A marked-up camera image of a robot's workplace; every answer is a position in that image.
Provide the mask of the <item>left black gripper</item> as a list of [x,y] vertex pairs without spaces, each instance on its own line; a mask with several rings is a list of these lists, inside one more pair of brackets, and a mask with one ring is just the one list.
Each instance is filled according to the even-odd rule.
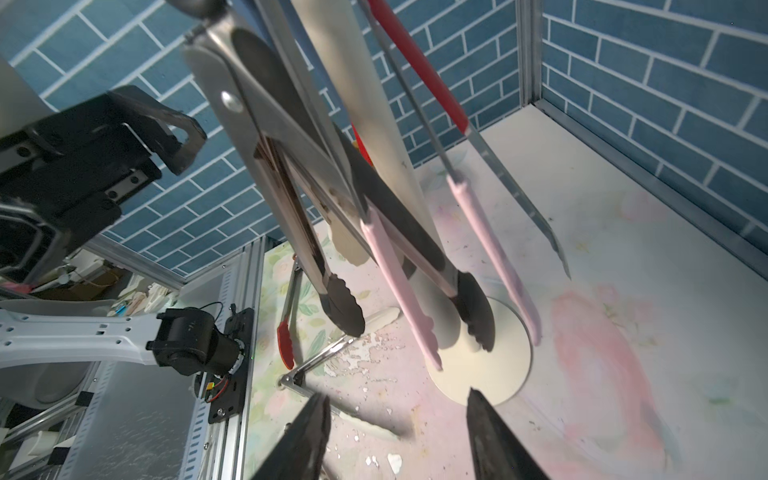
[[[136,86],[107,93],[126,123],[176,176],[193,163],[207,134],[192,117]],[[105,124],[79,133],[74,149],[1,175],[1,276],[37,282],[122,216],[121,204],[162,173],[130,127]]]

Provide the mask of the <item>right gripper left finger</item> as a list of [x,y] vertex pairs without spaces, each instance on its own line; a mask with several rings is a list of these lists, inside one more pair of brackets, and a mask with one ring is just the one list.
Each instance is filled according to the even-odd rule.
[[313,394],[252,479],[319,479],[331,422],[329,398]]

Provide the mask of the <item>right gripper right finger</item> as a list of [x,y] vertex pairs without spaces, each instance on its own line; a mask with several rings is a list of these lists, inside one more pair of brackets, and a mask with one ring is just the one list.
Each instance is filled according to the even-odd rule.
[[476,479],[549,479],[479,390],[470,390],[466,419]]

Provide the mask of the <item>cream utensil rack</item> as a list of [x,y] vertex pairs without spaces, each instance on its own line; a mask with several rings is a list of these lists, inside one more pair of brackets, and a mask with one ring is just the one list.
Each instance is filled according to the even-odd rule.
[[[430,240],[440,246],[352,5],[347,1],[295,1],[292,6],[289,14],[307,31],[377,173]],[[488,297],[497,340],[491,352],[483,353],[436,284],[423,272],[415,273],[411,282],[421,306],[435,322],[443,369],[431,370],[430,376],[441,392],[466,404],[469,391],[479,390],[494,406],[518,394],[530,372],[533,348],[517,301],[501,292]]]

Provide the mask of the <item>black steel tongs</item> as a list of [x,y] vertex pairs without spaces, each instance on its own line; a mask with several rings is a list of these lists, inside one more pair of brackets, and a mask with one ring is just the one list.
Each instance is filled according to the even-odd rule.
[[[361,336],[365,331],[361,307],[330,269],[298,199],[304,191],[319,210],[334,214],[343,182],[283,62],[230,11],[192,30],[183,53],[294,247],[325,313],[344,333]],[[492,351],[494,315],[475,278],[453,265],[346,136],[338,136],[349,159],[353,186],[362,194],[364,206],[378,215],[392,244],[386,267],[402,275],[397,287],[408,290],[410,277],[423,272],[453,304],[469,334],[484,350]]]

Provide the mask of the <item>red handled steel tongs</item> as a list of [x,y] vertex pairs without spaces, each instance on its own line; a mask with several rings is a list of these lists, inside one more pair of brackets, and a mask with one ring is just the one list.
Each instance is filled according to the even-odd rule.
[[412,89],[402,75],[399,63],[391,56],[390,44],[394,44],[400,51],[420,80],[450,117],[458,131],[470,142],[492,173],[500,180],[513,199],[516,200],[522,210],[549,241],[562,263],[565,274],[570,276],[570,268],[565,252],[545,216],[536,208],[496,153],[471,124],[460,103],[455,99],[450,89],[445,85],[389,5],[384,1],[362,1],[360,8],[366,15],[387,61],[392,65],[398,81],[414,106],[424,128],[427,130],[431,143],[443,162],[444,168],[449,175],[449,185],[454,197],[469,220],[486,253],[491,258],[499,275],[504,279],[511,277],[512,267],[509,265],[506,253],[493,232],[491,224],[471,188],[470,181],[452,166],[445,153],[445,148],[431,127],[431,123],[426,118],[418,101],[415,100]]

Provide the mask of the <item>steel tongs cream tips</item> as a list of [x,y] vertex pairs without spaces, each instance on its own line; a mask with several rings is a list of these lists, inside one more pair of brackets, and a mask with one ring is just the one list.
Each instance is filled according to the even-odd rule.
[[336,125],[329,117],[328,103],[321,97],[312,72],[318,71],[327,87],[331,85],[329,75],[291,2],[257,1],[255,5],[320,136],[321,144],[343,182],[336,194],[338,211],[327,215],[334,246],[348,262],[360,266],[372,258],[360,232],[360,203],[353,188],[348,156]]

